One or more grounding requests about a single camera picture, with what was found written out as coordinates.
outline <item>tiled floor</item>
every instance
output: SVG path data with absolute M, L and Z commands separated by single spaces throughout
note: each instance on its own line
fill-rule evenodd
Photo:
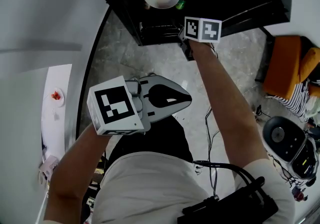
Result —
M 222 65 L 253 108 L 262 104 L 262 111 L 266 114 L 288 117 L 302 127 L 303 124 L 298 118 L 284 106 L 274 99 L 265 98 L 262 85 L 255 82 L 265 43 L 265 34 L 260 29 L 253 29 L 221 38 L 220 43 L 216 44 L 216 50 Z M 184 127 L 193 158 L 206 160 L 208 144 L 205 115 L 209 108 L 209 101 L 196 63 L 186 61 L 177 44 L 138 46 L 113 12 L 107 20 L 90 69 L 82 106 L 80 131 L 83 131 L 91 121 L 86 105 L 89 87 L 120 75 L 129 79 L 142 77 L 150 72 L 186 86 L 186 90 L 192 96 L 192 104 L 178 112 L 175 118 Z M 264 120 L 259 123 L 261 126 L 267 120 L 264 117 L 262 119 Z M 211 134 L 218 129 L 212 115 L 209 126 Z M 109 143 L 109 152 L 116 142 L 117 139 L 114 138 Z M 228 162 L 220 134 L 213 140 L 211 161 Z M 202 173 L 197 176 L 198 182 L 212 194 L 209 170 L 207 168 L 202 170 Z M 219 169 L 217 193 L 220 198 L 232 193 L 233 189 L 232 173 Z

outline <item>white wall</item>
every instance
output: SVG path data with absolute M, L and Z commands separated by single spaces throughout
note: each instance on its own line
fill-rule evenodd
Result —
M 5 194 L 0 194 L 1 224 L 35 223 L 43 201 L 43 197 L 40 198 L 42 192 L 39 192 L 34 178 L 35 169 L 40 164 L 40 118 L 43 82 L 47 73 L 32 70 L 72 64 L 64 117 L 64 148 L 67 150 L 75 140 L 83 78 L 93 42 L 107 8 L 105 0 L 0 0 L 0 80 L 10 88 L 13 77 L 21 74 L 23 78 L 19 83 L 26 90 L 22 92 L 19 88 L 10 88 L 10 97 L 17 99 L 23 95 L 21 93 L 28 94 L 25 95 L 27 100 L 22 99 L 17 105 L 10 104 L 11 109 L 7 112 L 15 113 L 9 116 L 10 121 L 6 119 L 8 113 L 0 111 L 0 127 L 6 125 L 3 127 L 6 129 L 0 129 L 0 150 L 5 150 L 5 154 L 0 154 L 1 179 L 2 173 L 7 172 L 9 167 L 14 173 L 11 176 L 8 174 L 8 179 L 12 179 L 11 183 L 7 179 L 1 181 L 7 186 Z M 32 71 L 32 75 L 26 75 L 29 73 L 27 71 Z M 6 87 L 0 87 L 0 94 Z M 9 98 L 9 95 L 5 94 L 0 99 L 3 97 Z M 7 105 L 8 102 L 0 100 L 0 109 L 7 108 Z M 23 122 L 22 117 L 27 119 L 24 122 L 30 124 L 33 134 L 26 135 L 24 124 L 21 128 L 15 127 L 15 124 Z M 13 161 L 15 156 L 21 162 Z M 13 162 L 7 164 L 6 157 L 10 157 Z M 16 173 L 19 169 L 22 170 L 21 175 Z
M 306 36 L 320 47 L 320 0 L 292 0 L 290 22 L 265 28 L 274 36 Z
M 0 223 L 34 224 L 44 189 L 41 108 L 47 68 L 0 79 Z

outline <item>cable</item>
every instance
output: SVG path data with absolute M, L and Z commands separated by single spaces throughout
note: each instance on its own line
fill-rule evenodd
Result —
M 217 53 L 217 51 L 216 51 L 216 49 L 215 49 L 215 45 L 214 45 L 213 43 L 211 43 L 211 49 L 212 49 L 213 52 L 215 53 L 216 58 L 219 60 L 218 53 Z
M 292 176 L 292 174 L 282 166 L 282 164 L 280 163 L 279 160 L 275 159 L 275 157 L 272 155 L 272 154 L 269 154 L 267 153 L 269 157 L 272 158 L 272 164 L 275 168 L 276 167 L 276 164 L 275 162 L 280 166 L 281 170 L 282 170 L 282 173 L 283 173 L 283 176 L 280 175 L 280 177 L 285 180 L 286 182 L 289 182 L 290 186 L 292 187 L 292 185 L 298 185 L 298 186 L 303 186 L 304 185 L 304 182 L 303 181 L 297 181 L 298 178 L 297 177 L 294 177 Z
M 259 105 L 259 106 L 256 108 L 255 116 L 256 116 L 256 117 L 260 117 L 262 114 L 264 114 L 265 116 L 271 118 L 270 115 L 262 112 L 262 107 L 261 107 L 261 105 Z
M 205 115 L 205 118 L 204 118 L 205 119 L 207 142 L 208 142 L 208 159 L 207 160 L 209 162 L 211 161 L 211 149 L 212 149 L 214 137 L 220 132 L 219 130 L 216 131 L 215 134 L 211 138 L 210 131 L 209 131 L 209 126 L 208 126 L 208 117 L 211 114 L 211 112 L 212 112 L 212 108 L 209 107 L 209 109 L 208 109 L 208 111 L 207 111 L 207 113 Z M 211 185 L 211 187 L 213 189 L 213 194 L 216 195 L 217 182 L 218 182 L 218 171 L 217 171 L 217 168 L 214 168 L 214 169 L 215 169 L 214 185 L 213 185 L 213 182 L 212 182 L 212 170 L 211 170 L 211 167 L 209 167 L 209 178 L 210 178 L 210 185 Z
M 103 176 L 105 176 L 106 173 L 106 162 L 107 162 L 107 152 L 104 150 L 104 167 L 103 167 Z
M 230 163 L 219 163 L 219 162 L 208 162 L 203 160 L 197 160 L 193 161 L 194 164 L 205 166 L 205 167 L 211 167 L 211 168 L 223 168 L 223 169 L 229 169 L 234 172 L 236 172 L 245 182 L 246 185 L 249 185 L 249 182 L 245 175 L 249 178 L 249 180 L 254 181 L 255 179 L 252 177 L 251 174 L 249 174 L 246 170 L 241 169 L 240 167 L 230 164 Z

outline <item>black cable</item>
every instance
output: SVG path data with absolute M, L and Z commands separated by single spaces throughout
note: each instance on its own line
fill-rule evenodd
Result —
M 303 186 L 305 185 L 304 181 L 297 181 L 298 178 L 297 177 L 294 177 L 286 168 L 284 168 L 282 166 L 282 164 L 280 163 L 279 160 L 275 159 L 275 157 L 272 155 L 272 154 L 269 154 L 268 153 L 268 156 L 269 157 L 272 157 L 272 163 L 273 163 L 273 166 L 276 168 L 276 165 L 275 165 L 275 162 L 280 166 L 281 170 L 282 170 L 282 173 L 283 173 L 283 176 L 280 175 L 280 177 L 285 180 L 286 182 L 288 182 L 290 184 L 290 186 L 292 187 L 292 185 L 298 185 L 298 186 Z
M 270 116 L 270 115 L 268 115 L 268 114 L 266 114 L 266 113 L 263 113 L 262 111 L 261 111 L 261 113 L 260 113 L 259 115 L 257 115 L 257 117 L 260 117 L 262 114 L 264 114 L 265 116 L 267 116 L 267 117 L 271 118 L 271 116 Z
M 212 112 L 212 108 L 210 107 L 205 115 L 205 127 L 206 127 L 206 135 L 207 135 L 207 142 L 208 142 L 208 161 L 211 162 L 211 149 L 213 145 L 214 137 L 220 132 L 219 130 L 215 132 L 215 134 L 212 136 L 210 135 L 209 126 L 208 126 L 208 117 Z M 209 167 L 209 179 L 210 179 L 210 185 L 213 189 L 213 194 L 216 195 L 216 189 L 217 189 L 217 183 L 218 183 L 218 171 L 217 168 L 215 169 L 215 177 L 214 177 L 214 185 L 212 182 L 212 170 L 211 167 Z
M 245 184 L 248 186 L 249 182 L 247 180 L 247 178 L 253 183 L 255 181 L 255 178 L 249 173 L 247 172 L 245 169 L 242 169 L 234 164 L 230 164 L 230 163 L 218 163 L 218 162 L 207 162 L 207 161 L 202 161 L 202 160 L 198 160 L 198 161 L 193 161 L 194 164 L 196 165 L 202 165 L 202 166 L 206 166 L 206 167 L 212 167 L 212 168 L 223 168 L 223 169 L 229 169 L 232 170 L 234 172 L 236 172 L 245 182 Z M 263 191 L 263 189 L 261 187 L 259 187 L 257 189 L 257 191 L 259 192 L 259 194 L 263 197 L 266 198 L 268 197 L 267 194 Z M 252 194 L 252 198 L 254 198 L 255 200 L 257 200 L 257 202 L 261 201 L 258 197 L 258 195 L 256 193 Z
M 215 53 L 216 58 L 219 60 L 218 53 L 217 53 L 217 51 L 216 51 L 216 49 L 215 49 L 215 45 L 214 45 L 213 43 L 211 43 L 211 49 L 212 49 L 213 52 Z
M 107 162 L 107 152 L 104 151 L 104 167 L 103 167 L 103 176 L 105 176 L 106 173 L 106 162 Z

